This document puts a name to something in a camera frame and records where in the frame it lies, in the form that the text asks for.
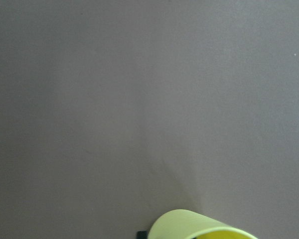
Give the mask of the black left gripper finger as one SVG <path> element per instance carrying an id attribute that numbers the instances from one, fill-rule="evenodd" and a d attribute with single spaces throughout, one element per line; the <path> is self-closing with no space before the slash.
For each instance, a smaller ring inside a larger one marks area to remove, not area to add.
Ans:
<path id="1" fill-rule="evenodd" d="M 136 239 L 148 239 L 147 231 L 138 231 L 136 235 Z"/>

